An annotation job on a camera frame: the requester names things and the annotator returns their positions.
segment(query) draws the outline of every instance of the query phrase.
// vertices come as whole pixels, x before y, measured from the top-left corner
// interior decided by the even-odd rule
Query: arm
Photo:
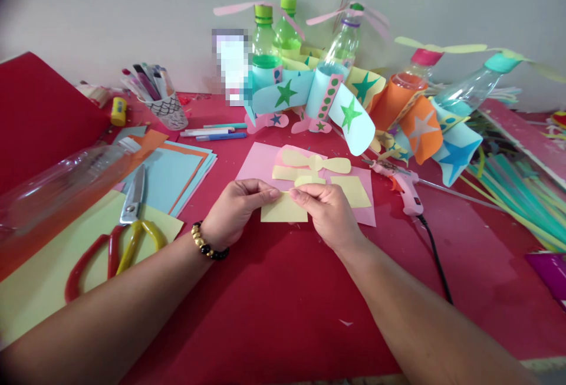
[[[537,383],[490,336],[368,241],[339,186],[302,185],[291,197],[344,263],[411,383]]]
[[[278,196],[260,180],[231,182],[202,236],[224,250],[254,209]],[[188,233],[27,332],[1,353],[3,368],[17,384],[117,383],[213,263]]]

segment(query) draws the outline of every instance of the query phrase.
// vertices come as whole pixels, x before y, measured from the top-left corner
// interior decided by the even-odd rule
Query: green bottle cap
[[[258,24],[273,24],[273,8],[267,5],[254,5],[255,22]]]
[[[507,74],[513,71],[513,68],[515,68],[520,63],[520,60],[506,57],[505,55],[503,55],[503,53],[498,52],[490,59],[485,61],[483,66],[489,68],[490,70],[496,71],[497,73]]]
[[[364,7],[359,3],[354,3],[350,5],[350,9],[353,9],[355,11],[363,11]]]
[[[297,11],[297,0],[281,0],[281,9],[288,14],[294,14]]]

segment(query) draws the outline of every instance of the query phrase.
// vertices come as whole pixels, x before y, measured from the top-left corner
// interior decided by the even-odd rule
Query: power cord
[[[442,264],[440,263],[438,252],[436,251],[435,239],[432,237],[432,232],[430,231],[429,224],[426,222],[425,217],[422,214],[418,215],[417,218],[420,220],[420,222],[423,224],[424,228],[429,234],[430,244],[432,246],[432,252],[435,256],[436,269],[438,270],[438,276],[440,276],[440,281],[442,281],[442,287],[444,288],[444,293],[446,294],[446,300],[452,305],[454,305],[454,301],[452,301],[452,295],[450,294],[450,288],[448,287],[446,276],[444,276],[444,270],[442,269]]]

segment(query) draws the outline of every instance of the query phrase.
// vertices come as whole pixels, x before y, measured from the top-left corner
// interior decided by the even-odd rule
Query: beaded bracelet
[[[193,228],[190,230],[190,233],[192,233],[193,239],[195,240],[196,246],[200,248],[201,253],[205,254],[206,256],[210,257],[213,260],[220,261],[225,259],[228,256],[228,253],[230,252],[230,248],[226,248],[222,252],[214,251],[210,247],[210,245],[208,245],[208,243],[205,242],[205,240],[202,238],[202,235],[200,234],[201,224],[202,221],[196,222],[195,224],[193,224]]]

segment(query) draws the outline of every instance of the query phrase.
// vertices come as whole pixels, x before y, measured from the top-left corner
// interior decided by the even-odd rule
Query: hand
[[[333,250],[365,242],[340,186],[310,183],[291,189],[289,195],[312,216],[314,228]]]
[[[212,249],[223,251],[242,236],[252,212],[279,198],[278,189],[259,179],[228,183],[202,222],[200,231]]]

